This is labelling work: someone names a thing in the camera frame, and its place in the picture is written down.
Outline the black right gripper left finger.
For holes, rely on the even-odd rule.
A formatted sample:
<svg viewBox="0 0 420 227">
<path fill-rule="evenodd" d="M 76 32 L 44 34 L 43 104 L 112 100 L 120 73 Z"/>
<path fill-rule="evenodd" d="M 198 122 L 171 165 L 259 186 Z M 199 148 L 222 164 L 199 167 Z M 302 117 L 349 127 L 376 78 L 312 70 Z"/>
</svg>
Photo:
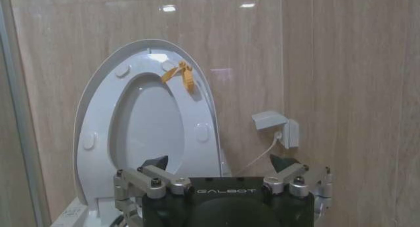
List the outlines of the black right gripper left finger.
<svg viewBox="0 0 420 227">
<path fill-rule="evenodd" d="M 187 198 L 193 193 L 189 178 L 166 171 L 168 156 L 148 159 L 136 168 L 119 169 L 114 176 L 114 203 L 122 222 L 143 222 L 138 208 L 142 198 L 162 199 L 167 194 Z"/>
</svg>

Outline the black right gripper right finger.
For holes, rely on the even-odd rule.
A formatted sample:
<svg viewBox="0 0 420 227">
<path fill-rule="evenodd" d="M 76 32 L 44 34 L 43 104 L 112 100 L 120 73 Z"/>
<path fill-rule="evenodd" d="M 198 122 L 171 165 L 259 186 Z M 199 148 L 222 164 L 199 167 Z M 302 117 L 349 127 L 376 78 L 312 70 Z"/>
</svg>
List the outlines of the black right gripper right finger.
<svg viewBox="0 0 420 227">
<path fill-rule="evenodd" d="M 330 168 L 270 155 L 275 172 L 263 177 L 263 203 L 277 222 L 321 222 L 332 205 Z"/>
</svg>

